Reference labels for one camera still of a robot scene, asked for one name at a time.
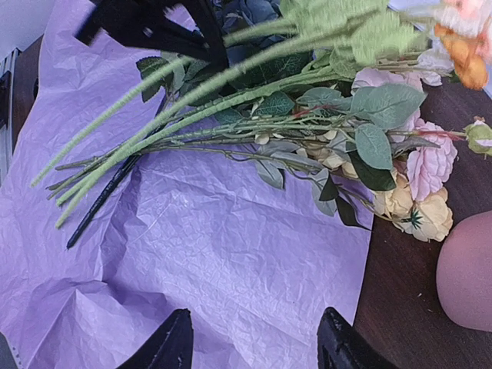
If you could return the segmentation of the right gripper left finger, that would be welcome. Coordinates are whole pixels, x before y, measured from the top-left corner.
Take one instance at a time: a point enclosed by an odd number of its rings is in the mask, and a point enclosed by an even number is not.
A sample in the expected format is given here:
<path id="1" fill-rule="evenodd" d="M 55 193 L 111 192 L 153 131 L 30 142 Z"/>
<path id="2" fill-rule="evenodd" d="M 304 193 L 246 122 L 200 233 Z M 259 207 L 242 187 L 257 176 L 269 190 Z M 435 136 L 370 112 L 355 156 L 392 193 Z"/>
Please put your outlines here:
<path id="1" fill-rule="evenodd" d="M 176 309 L 118 369 L 191 369 L 193 346 L 191 312 Z"/>

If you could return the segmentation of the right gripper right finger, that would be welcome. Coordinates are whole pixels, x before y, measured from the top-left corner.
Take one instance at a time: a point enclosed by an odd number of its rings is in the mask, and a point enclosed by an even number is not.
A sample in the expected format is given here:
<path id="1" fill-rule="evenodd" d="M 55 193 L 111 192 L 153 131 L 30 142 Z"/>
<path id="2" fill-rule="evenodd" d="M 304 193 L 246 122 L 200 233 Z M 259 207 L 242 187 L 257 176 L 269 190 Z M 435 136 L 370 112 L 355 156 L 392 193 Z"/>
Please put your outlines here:
<path id="1" fill-rule="evenodd" d="M 317 362 L 320 369 L 398 369 L 373 349 L 334 307 L 324 310 L 317 329 Z"/>

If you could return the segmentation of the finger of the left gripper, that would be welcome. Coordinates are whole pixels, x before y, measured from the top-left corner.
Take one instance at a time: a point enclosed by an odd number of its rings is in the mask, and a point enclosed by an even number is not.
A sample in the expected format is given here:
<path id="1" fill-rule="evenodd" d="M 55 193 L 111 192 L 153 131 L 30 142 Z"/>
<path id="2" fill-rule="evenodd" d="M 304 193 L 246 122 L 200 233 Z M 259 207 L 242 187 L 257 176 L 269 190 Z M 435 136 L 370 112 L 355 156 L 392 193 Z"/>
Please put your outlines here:
<path id="1" fill-rule="evenodd" d="M 211 2 L 202 0 L 165 1 L 166 10 L 176 5 L 182 5 L 187 10 L 200 34 L 194 34 L 168 20 L 165 26 L 168 39 L 167 51 L 210 62 L 217 70 L 225 70 L 229 66 L 227 52 L 222 30 L 215 18 Z"/>
<path id="2" fill-rule="evenodd" d="M 210 23 L 208 1 L 94 1 L 75 38 L 91 45 L 104 30 L 117 43 L 129 48 L 174 52 L 192 58 L 210 56 L 206 38 L 172 21 L 167 11 L 183 6 L 196 25 Z"/>

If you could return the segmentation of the fuzzy green orange flower stem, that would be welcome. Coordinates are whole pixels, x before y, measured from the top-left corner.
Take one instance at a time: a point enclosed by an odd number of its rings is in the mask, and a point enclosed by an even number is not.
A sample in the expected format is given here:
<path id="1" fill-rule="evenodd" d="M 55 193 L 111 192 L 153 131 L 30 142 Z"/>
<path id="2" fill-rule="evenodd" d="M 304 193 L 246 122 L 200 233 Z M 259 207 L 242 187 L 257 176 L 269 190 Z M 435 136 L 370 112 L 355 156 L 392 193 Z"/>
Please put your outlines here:
<path id="1" fill-rule="evenodd" d="M 210 2 L 221 27 L 218 19 L 221 3 Z M 270 65 L 275 72 L 292 73 L 310 62 L 319 66 L 330 62 L 351 62 L 365 68 L 378 65 L 383 60 L 400 62 L 422 58 L 430 64 L 475 55 L 486 64 L 491 60 L 489 1 L 442 1 L 437 5 L 403 11 L 390 10 L 385 1 L 279 2 L 281 16 L 273 21 L 248 25 L 240 15 L 226 15 L 226 21 L 238 21 L 239 29 L 227 34 L 221 27 L 229 63 L 225 70 L 219 71 L 210 62 L 174 52 L 157 50 L 156 56 L 146 58 L 159 58 L 170 65 L 197 62 L 207 73 L 218 77 L 219 86 L 264 64 Z M 45 170 L 62 169 L 62 159 L 81 140 L 134 98 L 147 101 L 141 96 L 128 99 L 130 91 L 80 130 L 50 160 Z M 135 143 L 149 131 L 154 119 L 125 141 Z M 93 172 L 88 186 L 65 203 L 57 202 L 58 205 L 65 207 L 66 214 L 71 214 L 82 197 L 110 170 L 116 172 L 118 167 Z"/>

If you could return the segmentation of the purple tissue paper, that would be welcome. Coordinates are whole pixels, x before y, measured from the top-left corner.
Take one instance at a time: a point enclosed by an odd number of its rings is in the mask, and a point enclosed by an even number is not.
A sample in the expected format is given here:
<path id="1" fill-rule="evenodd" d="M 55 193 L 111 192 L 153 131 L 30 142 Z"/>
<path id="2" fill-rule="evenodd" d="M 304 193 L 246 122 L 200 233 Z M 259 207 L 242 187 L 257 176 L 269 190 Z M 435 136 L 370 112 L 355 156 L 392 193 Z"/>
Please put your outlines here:
<path id="1" fill-rule="evenodd" d="M 39 93 L 1 187 L 1 330 L 26 368 L 114 368 L 177 308 L 191 312 L 195 368 L 315 368 L 333 306 L 354 320 L 371 214 L 348 228 L 319 212 L 307 181 L 284 190 L 251 162 L 166 151 L 143 158 L 66 244 L 101 192 L 62 228 L 31 181 L 140 79 L 139 51 L 74 32 L 88 1 L 57 1 L 39 58 Z"/>

